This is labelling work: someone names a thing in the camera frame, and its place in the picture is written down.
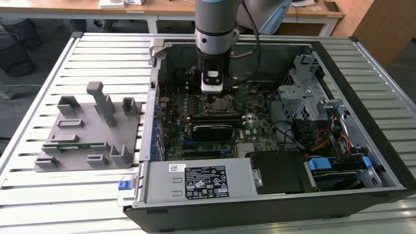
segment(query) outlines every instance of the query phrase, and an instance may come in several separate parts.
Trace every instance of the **desk leg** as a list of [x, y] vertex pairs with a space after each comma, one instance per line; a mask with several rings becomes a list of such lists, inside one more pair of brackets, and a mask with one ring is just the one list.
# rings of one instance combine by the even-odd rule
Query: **desk leg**
[[148, 22], [149, 33], [157, 34], [157, 16], [147, 15], [145, 20]]
[[319, 33], [320, 37], [331, 37], [333, 29], [336, 28], [337, 22], [339, 22], [339, 18], [327, 18], [327, 22]]

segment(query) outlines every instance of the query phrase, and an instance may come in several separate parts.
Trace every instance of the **power supply label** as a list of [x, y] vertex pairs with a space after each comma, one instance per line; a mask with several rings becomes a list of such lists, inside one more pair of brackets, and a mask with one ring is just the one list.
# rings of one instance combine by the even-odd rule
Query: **power supply label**
[[184, 176], [188, 200], [229, 196], [225, 166], [187, 167]]

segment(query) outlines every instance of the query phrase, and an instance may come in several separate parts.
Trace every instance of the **blue latch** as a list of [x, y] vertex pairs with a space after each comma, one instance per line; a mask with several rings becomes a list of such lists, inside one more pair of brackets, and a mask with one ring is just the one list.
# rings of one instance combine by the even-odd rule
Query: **blue latch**
[[121, 180], [119, 181], [119, 190], [131, 190], [132, 189], [132, 182], [131, 180]]
[[369, 158], [367, 156], [363, 157], [363, 161], [364, 161], [365, 167], [369, 167], [371, 161], [369, 161]]
[[308, 166], [311, 171], [313, 170], [327, 170], [331, 169], [329, 159], [325, 157], [315, 157], [308, 161]]

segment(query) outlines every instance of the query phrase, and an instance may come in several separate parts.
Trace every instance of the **metal workbench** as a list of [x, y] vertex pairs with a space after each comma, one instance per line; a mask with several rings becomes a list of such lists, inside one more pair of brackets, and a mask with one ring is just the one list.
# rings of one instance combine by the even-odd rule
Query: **metal workbench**
[[[192, 35], [93, 34], [71, 38], [12, 141], [0, 158], [0, 232], [11, 233], [143, 233], [117, 206], [117, 182], [131, 169], [36, 173], [33, 162], [48, 137], [60, 95], [93, 102], [88, 82], [100, 81], [113, 101], [124, 96], [145, 101], [152, 67], [151, 39], [192, 39]], [[300, 40], [299, 37], [263, 37]], [[343, 38], [321, 41], [380, 128], [416, 175], [416, 106], [359, 42]], [[336, 89], [327, 79], [337, 97]], [[140, 151], [143, 124], [137, 131]], [[416, 196], [380, 204], [336, 219], [219, 228], [191, 233], [413, 233]]]

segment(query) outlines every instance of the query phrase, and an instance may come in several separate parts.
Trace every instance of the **green circuit board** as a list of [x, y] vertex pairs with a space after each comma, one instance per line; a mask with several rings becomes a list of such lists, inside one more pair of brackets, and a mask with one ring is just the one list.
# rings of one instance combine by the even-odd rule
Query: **green circuit board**
[[279, 144], [272, 131], [272, 123], [264, 108], [268, 102], [269, 91], [259, 91], [252, 94], [252, 86], [239, 87], [239, 92], [231, 95], [233, 110], [245, 116], [245, 125], [233, 128], [232, 138], [227, 141], [192, 142], [187, 135], [187, 117], [204, 117], [205, 102], [203, 95], [189, 95], [185, 90], [177, 88], [167, 93], [169, 101], [163, 106], [164, 110], [164, 142], [165, 161], [184, 160], [187, 152], [221, 151], [223, 158], [236, 156], [236, 145], [252, 143], [255, 151], [277, 150]]

